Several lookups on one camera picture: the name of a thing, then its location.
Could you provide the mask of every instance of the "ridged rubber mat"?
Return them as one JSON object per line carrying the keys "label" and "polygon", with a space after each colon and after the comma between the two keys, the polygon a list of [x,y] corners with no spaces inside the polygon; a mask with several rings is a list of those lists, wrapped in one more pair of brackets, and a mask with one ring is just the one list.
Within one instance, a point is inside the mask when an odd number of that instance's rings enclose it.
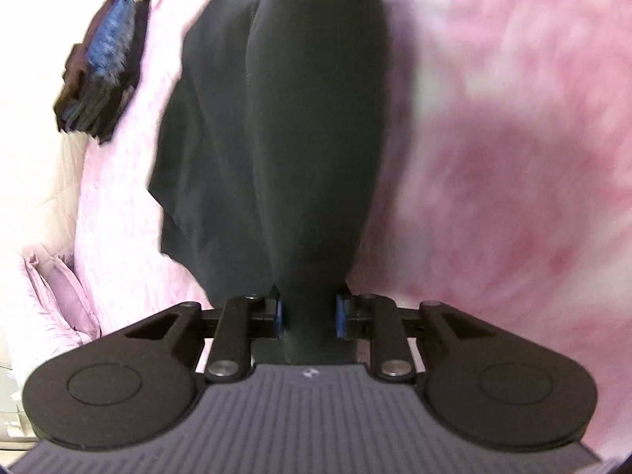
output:
{"label": "ridged rubber mat", "polygon": [[410,386],[362,365],[259,365],[212,386],[177,427],[125,450],[89,453],[41,442],[15,474],[570,474],[596,461],[580,444],[511,454],[438,425]]}

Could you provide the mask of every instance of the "pink pillow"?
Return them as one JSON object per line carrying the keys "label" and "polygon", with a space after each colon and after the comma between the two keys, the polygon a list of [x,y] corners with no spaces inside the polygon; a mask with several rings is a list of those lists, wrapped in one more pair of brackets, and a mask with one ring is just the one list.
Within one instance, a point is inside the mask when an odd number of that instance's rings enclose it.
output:
{"label": "pink pillow", "polygon": [[[0,261],[11,260],[2,255]],[[0,305],[1,331],[4,332],[11,368],[20,386],[26,378],[47,360],[81,346],[84,342],[78,332],[68,324],[60,326],[58,318],[47,312],[40,298],[45,301],[49,292],[38,272],[15,254],[15,262],[2,266],[2,305]]]}
{"label": "pink pillow", "polygon": [[39,264],[39,259],[37,255],[32,254],[28,260],[24,263],[26,266],[26,273],[28,273],[28,277],[31,281],[31,285],[33,285],[33,289],[37,296],[37,302],[42,307],[42,309],[47,313],[56,324],[57,328],[69,338],[71,338],[77,346],[82,346],[90,342],[92,339],[90,336],[83,331],[79,331],[77,328],[71,326],[68,321],[64,318],[64,315],[59,308],[59,303],[57,297],[55,296],[55,292],[53,292],[52,287],[49,283],[40,276],[40,273],[37,272],[36,266]]}
{"label": "pink pillow", "polygon": [[88,335],[90,340],[99,338],[101,327],[92,311],[88,297],[81,283],[61,256],[55,257],[53,268],[44,277],[55,295],[61,315],[70,327]]}

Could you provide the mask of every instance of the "bed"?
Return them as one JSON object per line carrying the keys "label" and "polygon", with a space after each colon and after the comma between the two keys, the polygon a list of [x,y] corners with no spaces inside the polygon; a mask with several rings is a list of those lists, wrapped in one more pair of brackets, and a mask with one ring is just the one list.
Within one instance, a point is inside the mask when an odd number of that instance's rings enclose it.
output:
{"label": "bed", "polygon": [[[146,191],[206,1],[152,1],[140,88],[113,142],[87,145],[74,272],[103,334],[181,301],[209,307],[159,253]],[[385,3],[387,144],[350,287],[441,299],[576,359],[600,391],[586,443],[629,454],[632,0]]]}

